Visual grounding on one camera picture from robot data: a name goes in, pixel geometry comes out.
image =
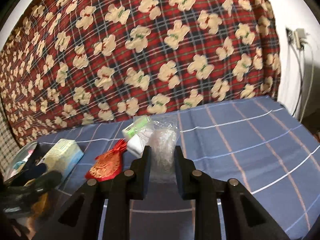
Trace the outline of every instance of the blue tablecloth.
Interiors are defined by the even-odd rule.
[[[291,239],[306,235],[320,213],[320,145],[283,106],[257,97],[170,114],[179,120],[177,144],[197,169],[220,180],[239,179]],[[131,122],[87,125],[38,139],[41,144],[73,139],[84,151],[59,189],[58,206]],[[124,169],[133,159],[124,154]],[[194,203],[181,200],[175,184],[150,183],[145,200],[131,202],[131,239],[193,240],[194,214]]]

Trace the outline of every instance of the red drawstring pouch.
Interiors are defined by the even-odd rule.
[[[126,141],[120,139],[111,150],[95,158],[97,161],[86,173],[85,178],[96,179],[99,182],[113,179],[122,171],[122,154],[126,149]]]

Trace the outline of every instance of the white wall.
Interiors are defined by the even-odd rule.
[[[9,16],[0,32],[0,48],[5,44],[12,28],[31,1],[21,0]],[[300,78],[297,59],[292,51],[290,52],[290,57],[288,57],[289,47],[285,28],[288,27],[292,30],[304,28],[307,33],[310,33],[308,42],[311,44],[315,54],[316,71],[311,97],[305,114],[307,116],[320,107],[320,100],[317,100],[317,95],[320,94],[320,84],[318,85],[317,82],[320,79],[320,54],[318,52],[318,47],[320,47],[320,25],[303,0],[270,0],[270,2],[276,18],[276,30],[280,40],[280,60],[282,63],[278,101],[284,104],[290,113],[293,112],[298,100]],[[303,102],[306,99],[311,73],[311,53],[307,46],[305,54],[307,64],[304,78]]]

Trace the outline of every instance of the yellow and blue tissue package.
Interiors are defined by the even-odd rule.
[[[60,139],[41,159],[47,166],[47,172],[59,171],[63,182],[76,166],[84,153],[74,140]]]

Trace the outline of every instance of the checkered fabric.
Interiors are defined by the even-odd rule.
[[[177,145],[197,169],[215,179],[238,179],[290,239],[307,234],[320,213],[320,145],[283,106],[261,96],[206,104],[168,115],[177,117]],[[121,130],[130,123],[131,120],[92,124],[38,139],[44,146],[52,146],[60,138],[75,140],[84,152],[55,192],[55,210],[85,183],[84,175],[95,163],[95,157],[111,149],[122,137]],[[129,152],[124,153],[124,170],[134,158]],[[181,199],[175,183],[149,182],[146,198],[130,205],[130,238],[193,239],[194,207],[193,202]],[[102,239],[103,220],[104,216],[98,239]],[[220,221],[224,231],[222,213]]]
[[[1,55],[20,145],[41,134],[269,94],[279,42],[268,0],[33,0]]]
[[[0,171],[3,175],[19,150],[0,100]]]

